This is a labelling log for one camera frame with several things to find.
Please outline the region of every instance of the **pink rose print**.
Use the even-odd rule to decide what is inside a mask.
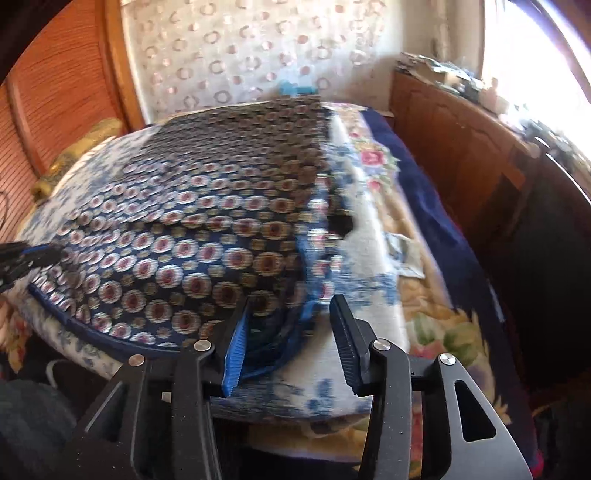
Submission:
[[[361,152],[361,163],[368,167],[379,167],[380,165],[384,165],[384,153],[378,150]]]
[[[376,179],[368,180],[368,188],[372,192],[378,192],[381,187],[382,187],[382,183],[379,180],[376,180]]]

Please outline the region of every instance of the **blue object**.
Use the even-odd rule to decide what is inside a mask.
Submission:
[[[316,87],[299,87],[295,83],[290,83],[287,80],[283,80],[279,84],[279,93],[282,95],[289,95],[290,97],[297,97],[298,95],[315,95],[318,93]]]
[[[224,364],[224,375],[222,380],[222,391],[226,397],[232,395],[232,390],[238,385],[242,364],[246,354],[246,339],[248,337],[248,313],[246,309],[242,318],[236,324],[234,335],[226,352],[226,362]]]

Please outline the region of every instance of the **circle pattern fabric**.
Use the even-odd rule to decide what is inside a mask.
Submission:
[[[64,258],[35,296],[120,358],[206,338],[251,296],[243,371],[279,366],[332,296],[329,219],[347,211],[326,135],[315,97],[171,120],[68,216],[54,239]]]

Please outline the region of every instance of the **bedspread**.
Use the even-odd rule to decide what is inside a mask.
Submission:
[[[80,166],[70,181],[33,214],[20,238],[32,243],[52,238],[64,216],[111,180],[117,165],[121,166],[126,158],[148,145],[160,128],[151,127],[108,144],[95,158]],[[350,144],[329,144],[326,148],[334,178],[346,192],[358,226],[340,245],[343,255],[338,262],[340,274],[335,278],[333,291],[344,293],[354,314],[368,319],[378,335],[407,350],[396,286],[400,263],[392,261],[377,211],[368,201],[371,194],[359,152]],[[388,168],[394,173],[395,159],[388,159]],[[120,363],[47,314],[26,292],[27,280],[21,280],[12,289],[9,299],[33,329],[68,358],[106,378],[113,375]],[[364,415],[369,408],[370,399],[355,397],[345,383],[326,314],[316,320],[313,334],[288,365],[265,377],[243,382],[230,398],[214,399],[212,403],[216,416],[249,421],[329,419]]]
[[[401,274],[398,280],[411,344],[409,353],[430,359],[446,351],[456,355],[508,426],[530,468],[534,468],[538,457],[531,413],[504,338],[493,292],[474,253],[445,213],[433,185],[384,119],[356,105],[335,108],[354,149],[360,152],[384,232],[409,237],[420,249],[424,278]],[[399,159],[396,178],[384,168],[389,155]],[[280,455],[356,463],[363,454],[368,417],[352,426],[350,421],[254,425],[250,427],[249,444]],[[422,428],[420,396],[416,395],[413,477],[421,472]]]
[[[506,339],[499,338],[502,331],[486,278],[467,242],[446,216],[433,186],[376,112],[355,105],[326,106],[339,120],[330,147],[332,168],[346,190],[355,222],[363,225],[342,242],[345,254],[335,292],[345,293],[354,315],[369,321],[378,336],[411,354],[435,358],[443,351],[454,353],[532,465],[536,446],[525,395]],[[20,238],[33,243],[49,240],[62,213],[73,210],[90,189],[106,183],[116,172],[115,162],[135,154],[159,128],[110,143],[35,212]],[[120,363],[48,315],[26,292],[26,283],[20,281],[9,299],[33,329],[68,358],[105,378],[113,375]],[[18,319],[15,324],[25,330]],[[22,342],[14,344],[22,347]],[[330,323],[321,316],[314,334],[288,365],[240,385],[231,398],[212,406],[216,416],[273,421],[274,426],[251,428],[249,441],[255,448],[356,462],[371,404],[354,397],[345,384]],[[412,467],[418,475],[419,402],[413,410]],[[298,422],[286,429],[278,420]]]

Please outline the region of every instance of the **bright window light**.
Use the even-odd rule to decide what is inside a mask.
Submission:
[[[505,4],[498,42],[499,95],[526,104],[534,119],[562,133],[591,159],[591,105],[564,56],[511,2]]]

